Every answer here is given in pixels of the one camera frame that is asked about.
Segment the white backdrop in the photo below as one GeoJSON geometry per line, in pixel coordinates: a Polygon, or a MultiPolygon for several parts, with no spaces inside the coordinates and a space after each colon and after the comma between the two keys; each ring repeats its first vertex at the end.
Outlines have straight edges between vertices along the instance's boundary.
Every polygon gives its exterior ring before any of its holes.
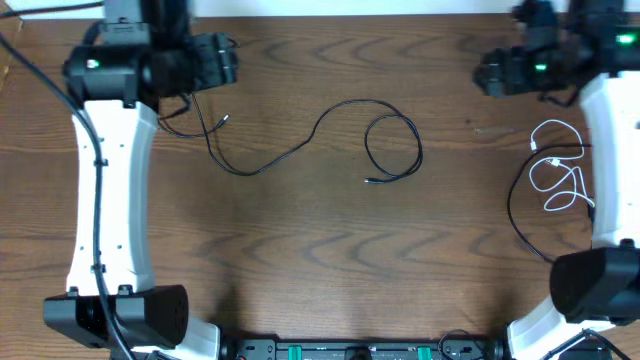
{"type": "MultiPolygon", "coordinates": [[[[13,9],[72,5],[93,0],[6,0],[13,9]]],[[[198,17],[323,16],[504,13],[521,0],[193,0],[198,17]]],[[[565,11],[567,0],[554,0],[565,11]]],[[[630,11],[640,11],[640,0],[627,0],[630,11]]],[[[47,14],[38,18],[99,18],[100,9],[47,14]]]]}

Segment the white cable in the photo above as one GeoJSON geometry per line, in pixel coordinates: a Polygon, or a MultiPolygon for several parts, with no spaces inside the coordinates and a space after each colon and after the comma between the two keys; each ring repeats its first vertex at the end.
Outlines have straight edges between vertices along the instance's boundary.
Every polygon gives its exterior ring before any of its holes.
{"type": "MultiPolygon", "coordinates": [[[[531,133],[531,150],[532,151],[536,151],[537,150],[537,144],[535,142],[535,134],[538,130],[540,130],[540,128],[542,128],[543,126],[549,124],[549,123],[556,123],[556,124],[560,124],[563,125],[567,128],[569,128],[571,131],[573,131],[576,136],[578,137],[578,142],[580,143],[580,145],[583,145],[582,142],[582,137],[580,136],[580,133],[578,132],[578,130],[576,130],[573,126],[567,124],[564,121],[560,121],[560,120],[556,120],[556,119],[550,119],[547,120],[545,122],[543,122],[542,124],[538,125],[538,127],[535,128],[535,130],[533,130],[533,132],[531,133]]],[[[569,207],[571,207],[575,201],[576,198],[582,198],[585,201],[587,201],[587,203],[592,206],[595,207],[595,203],[593,200],[589,199],[589,196],[587,195],[587,189],[586,186],[584,184],[584,176],[582,175],[582,169],[579,166],[575,166],[573,168],[570,168],[564,164],[562,164],[562,160],[577,160],[580,159],[584,156],[584,147],[580,148],[580,155],[578,156],[566,156],[566,157],[562,157],[562,156],[549,156],[543,159],[540,159],[538,161],[536,161],[535,164],[533,164],[533,166],[529,169],[529,181],[531,182],[531,185],[533,186],[534,189],[536,189],[539,192],[542,193],[546,193],[546,192],[550,192],[555,190],[558,186],[562,185],[565,180],[567,180],[567,178],[569,178],[569,176],[571,176],[572,180],[573,180],[573,191],[560,191],[557,192],[553,195],[551,195],[551,197],[549,197],[549,199],[547,199],[547,201],[544,203],[544,209],[546,211],[560,211],[560,210],[564,210],[567,209],[569,207]],[[540,188],[535,181],[533,180],[533,172],[535,171],[535,169],[540,165],[540,164],[549,164],[551,166],[554,167],[561,167],[565,170],[567,170],[567,173],[558,181],[556,182],[553,186],[548,187],[546,189],[540,188]],[[578,179],[576,178],[576,173],[578,173],[578,177],[580,178],[580,184],[582,186],[582,191],[578,192],[578,179]],[[555,207],[555,208],[550,208],[549,204],[557,197],[562,196],[562,195],[573,195],[573,197],[571,198],[571,201],[568,202],[567,204],[560,206],[560,207],[555,207]]]]}

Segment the wooden tabletop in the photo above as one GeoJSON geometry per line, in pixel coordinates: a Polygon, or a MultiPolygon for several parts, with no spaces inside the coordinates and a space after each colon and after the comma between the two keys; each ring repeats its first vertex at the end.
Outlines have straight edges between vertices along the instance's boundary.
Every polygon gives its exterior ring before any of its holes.
{"type": "MultiPolygon", "coordinates": [[[[61,64],[89,23],[2,24],[62,85],[61,64]]],[[[202,139],[158,133],[149,174],[154,270],[158,284],[187,288],[193,313],[225,329],[282,338],[439,338],[453,328],[495,334],[548,294],[550,268],[517,239],[505,198],[536,125],[560,118],[585,132],[585,124],[577,108],[534,95],[497,100],[473,85],[482,54],[515,40],[508,17],[237,18],[202,20],[194,29],[211,31],[231,32],[240,44],[239,82],[200,95],[209,125],[231,115],[218,143],[235,167],[255,169],[283,153],[325,109],[352,98],[384,100],[411,117],[425,162],[393,184],[363,182],[381,176],[363,146],[368,124],[388,113],[375,105],[336,111],[311,144],[250,178],[224,173],[202,139]]],[[[0,357],[95,358],[42,320],[44,298],[65,291],[75,241],[70,114],[27,70],[6,64],[0,357]]],[[[162,112],[179,105],[166,100],[162,112]]],[[[171,124],[199,128],[193,113],[171,124]]],[[[574,139],[549,128],[538,141],[574,139]]],[[[380,124],[370,143],[390,170],[415,158],[402,121],[380,124]]],[[[590,174],[589,162],[581,164],[590,174]]],[[[551,255],[587,249],[584,205],[549,214],[545,199],[526,182],[518,186],[522,230],[551,255]]],[[[608,336],[637,357],[637,329],[608,336]]]]}

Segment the green tape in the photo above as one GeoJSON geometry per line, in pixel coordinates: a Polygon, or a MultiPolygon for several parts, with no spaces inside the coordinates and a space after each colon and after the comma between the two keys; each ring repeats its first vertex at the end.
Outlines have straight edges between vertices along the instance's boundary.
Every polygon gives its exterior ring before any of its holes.
{"type": "Polygon", "coordinates": [[[289,346],[289,360],[302,360],[301,346],[289,346]]]}
{"type": "Polygon", "coordinates": [[[431,360],[431,348],[419,347],[418,348],[418,360],[431,360]]]}

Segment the wood grain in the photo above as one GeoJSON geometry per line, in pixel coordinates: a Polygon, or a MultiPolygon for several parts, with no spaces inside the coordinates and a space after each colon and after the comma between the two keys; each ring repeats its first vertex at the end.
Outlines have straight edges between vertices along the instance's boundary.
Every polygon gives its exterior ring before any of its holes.
{"type": "MultiPolygon", "coordinates": [[[[60,66],[87,25],[28,22],[17,44],[62,84],[60,66]]],[[[154,269],[159,284],[187,287],[194,313],[283,338],[437,338],[451,328],[495,332],[547,294],[549,267],[518,242],[506,192],[538,123],[585,125],[578,109],[534,96],[491,99],[472,84],[481,53],[512,40],[507,17],[210,19],[195,31],[229,31],[241,45],[240,82],[200,95],[210,123],[231,115],[218,140],[234,166],[251,170],[286,151],[350,98],[388,101],[410,116],[425,163],[391,185],[363,183],[379,176],[364,130],[385,113],[368,105],[337,111],[311,144],[251,178],[217,168],[202,140],[158,134],[149,176],[154,269]]],[[[163,112],[177,106],[167,100],[163,112]]],[[[0,121],[0,357],[95,358],[42,322],[42,300],[64,291],[75,237],[69,113],[11,66],[0,121]]],[[[194,114],[172,125],[199,127],[194,114]]],[[[539,139],[573,140],[551,128],[539,139]]],[[[415,156],[400,121],[381,124],[371,142],[393,170],[415,156]]],[[[544,200],[518,188],[523,231],[550,254],[587,248],[585,209],[549,215],[544,200]]],[[[610,333],[632,358],[635,329],[610,333]]]]}

